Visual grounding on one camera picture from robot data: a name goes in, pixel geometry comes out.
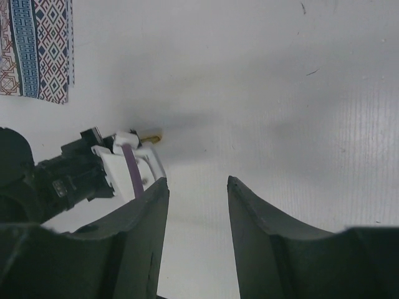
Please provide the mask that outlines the gold knife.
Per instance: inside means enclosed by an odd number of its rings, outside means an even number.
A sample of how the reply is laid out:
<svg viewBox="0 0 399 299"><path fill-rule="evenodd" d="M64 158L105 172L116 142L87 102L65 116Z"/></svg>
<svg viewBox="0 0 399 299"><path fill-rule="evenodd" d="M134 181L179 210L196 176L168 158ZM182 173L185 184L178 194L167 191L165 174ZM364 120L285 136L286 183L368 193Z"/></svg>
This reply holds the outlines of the gold knife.
<svg viewBox="0 0 399 299"><path fill-rule="evenodd" d="M157 144L163 138L163 130L161 128L146 129L139 131L138 135L142 143Z"/></svg>

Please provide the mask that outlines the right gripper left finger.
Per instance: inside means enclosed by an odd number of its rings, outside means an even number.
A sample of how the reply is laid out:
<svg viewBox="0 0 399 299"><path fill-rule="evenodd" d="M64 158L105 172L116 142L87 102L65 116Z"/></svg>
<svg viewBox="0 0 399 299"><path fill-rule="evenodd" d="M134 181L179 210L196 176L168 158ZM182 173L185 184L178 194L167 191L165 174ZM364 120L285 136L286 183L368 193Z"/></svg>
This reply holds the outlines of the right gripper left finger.
<svg viewBox="0 0 399 299"><path fill-rule="evenodd" d="M1 297L156 298L169 196L161 178L73 233L1 224Z"/></svg>

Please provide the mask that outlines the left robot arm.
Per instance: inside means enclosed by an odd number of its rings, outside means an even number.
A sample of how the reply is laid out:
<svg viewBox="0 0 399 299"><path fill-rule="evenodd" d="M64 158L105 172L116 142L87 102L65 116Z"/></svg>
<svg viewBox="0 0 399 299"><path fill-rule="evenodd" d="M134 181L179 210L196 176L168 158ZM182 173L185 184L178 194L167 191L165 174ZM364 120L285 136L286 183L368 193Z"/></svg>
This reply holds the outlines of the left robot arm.
<svg viewBox="0 0 399 299"><path fill-rule="evenodd" d="M1 128L1 222L45 223L83 200L113 197L93 146L110 147L97 128L61 147L61 154L35 163L29 142Z"/></svg>

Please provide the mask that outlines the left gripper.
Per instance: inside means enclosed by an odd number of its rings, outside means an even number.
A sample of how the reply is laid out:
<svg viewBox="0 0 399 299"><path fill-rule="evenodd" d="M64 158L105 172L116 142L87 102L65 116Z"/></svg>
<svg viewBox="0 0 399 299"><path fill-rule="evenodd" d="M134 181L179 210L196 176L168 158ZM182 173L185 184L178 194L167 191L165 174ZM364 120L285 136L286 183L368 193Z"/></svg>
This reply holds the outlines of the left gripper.
<svg viewBox="0 0 399 299"><path fill-rule="evenodd" d="M80 139L61 147L61 154L38 163L34 168L34 185L42 208L44 223L61 212L72 209L84 199L114 197L106 180L103 162L93 146L112 148L113 136L101 137L97 128L80 133Z"/></svg>

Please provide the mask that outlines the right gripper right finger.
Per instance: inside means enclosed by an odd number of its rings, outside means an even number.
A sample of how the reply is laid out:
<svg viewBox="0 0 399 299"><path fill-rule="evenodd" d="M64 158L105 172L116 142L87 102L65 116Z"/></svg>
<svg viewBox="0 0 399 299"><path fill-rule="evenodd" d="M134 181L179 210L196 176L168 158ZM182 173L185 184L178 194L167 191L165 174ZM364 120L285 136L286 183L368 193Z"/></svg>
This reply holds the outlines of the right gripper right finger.
<svg viewBox="0 0 399 299"><path fill-rule="evenodd" d="M331 233L266 202L233 176L228 206L241 298L397 298L398 229Z"/></svg>

